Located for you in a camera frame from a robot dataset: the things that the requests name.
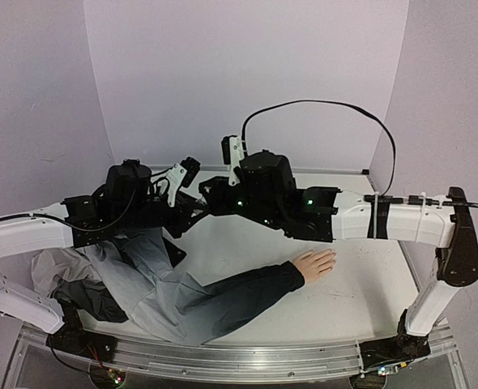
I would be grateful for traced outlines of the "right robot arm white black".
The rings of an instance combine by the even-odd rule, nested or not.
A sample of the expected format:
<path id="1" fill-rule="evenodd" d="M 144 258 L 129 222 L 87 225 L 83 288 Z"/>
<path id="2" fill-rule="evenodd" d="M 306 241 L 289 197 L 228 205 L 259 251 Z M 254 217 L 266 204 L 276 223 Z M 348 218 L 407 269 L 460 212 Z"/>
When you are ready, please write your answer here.
<path id="1" fill-rule="evenodd" d="M 429 281 L 405 314 L 409 336 L 427 336 L 457 291 L 478 280 L 476 231 L 459 187 L 435 198 L 354 194 L 333 186 L 299 189 L 285 156 L 262 151 L 226 162 L 228 176 L 198 185 L 213 216 L 241 216 L 302 241 L 367 238 L 434 246 Z"/>

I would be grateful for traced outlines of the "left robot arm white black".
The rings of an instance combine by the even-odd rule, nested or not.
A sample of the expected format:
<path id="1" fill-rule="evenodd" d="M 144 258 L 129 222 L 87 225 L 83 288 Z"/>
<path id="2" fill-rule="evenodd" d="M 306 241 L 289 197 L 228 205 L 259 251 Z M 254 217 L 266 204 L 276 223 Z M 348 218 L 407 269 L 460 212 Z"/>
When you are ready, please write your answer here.
<path id="1" fill-rule="evenodd" d="M 37 250 L 90 246 L 129 229 L 162 227 L 180 237 L 207 214 L 203 203 L 183 193 L 200 170 L 188 157 L 153 173 L 138 160 L 125 160 L 108 171 L 94 194 L 62 200 L 35 211 L 0 216 L 0 259 Z M 70 353 L 86 351 L 89 337 L 64 323 L 61 305 L 50 297 L 9 281 L 0 272 L 0 313 L 56 334 Z"/>

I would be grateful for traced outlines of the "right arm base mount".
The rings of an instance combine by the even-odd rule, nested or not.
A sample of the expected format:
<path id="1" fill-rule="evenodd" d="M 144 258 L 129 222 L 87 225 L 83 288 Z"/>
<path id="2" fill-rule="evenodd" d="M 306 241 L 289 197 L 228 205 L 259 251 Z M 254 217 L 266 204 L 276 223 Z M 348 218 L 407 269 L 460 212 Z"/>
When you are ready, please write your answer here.
<path id="1" fill-rule="evenodd" d="M 376 340 L 366 340 L 359 344 L 361 359 L 360 374 L 388 375 L 391 370 L 399 371 L 402 364 L 428 357 L 431 353 L 429 333 L 433 329 L 435 320 L 431 322 L 428 331 L 417 336 L 408 332 L 408 309 L 400 316 L 397 332 L 392 337 Z"/>

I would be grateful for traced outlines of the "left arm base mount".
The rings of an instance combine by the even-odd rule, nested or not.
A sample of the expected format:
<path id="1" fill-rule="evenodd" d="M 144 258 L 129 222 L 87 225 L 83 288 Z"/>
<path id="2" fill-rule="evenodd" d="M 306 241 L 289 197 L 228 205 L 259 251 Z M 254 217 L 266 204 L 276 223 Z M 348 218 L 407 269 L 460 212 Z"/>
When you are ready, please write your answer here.
<path id="1" fill-rule="evenodd" d="M 63 326 L 55 333 L 49 334 L 46 345 L 53 357 L 68 369 L 86 374 L 97 388 L 121 388 L 126 373 L 107 366 L 113 361 L 117 339 L 92 331 L 86 331 L 78 314 L 72 306 L 63 306 Z M 87 370 L 75 367 L 63 361 L 57 351 L 75 357 L 88 358 L 91 361 Z"/>

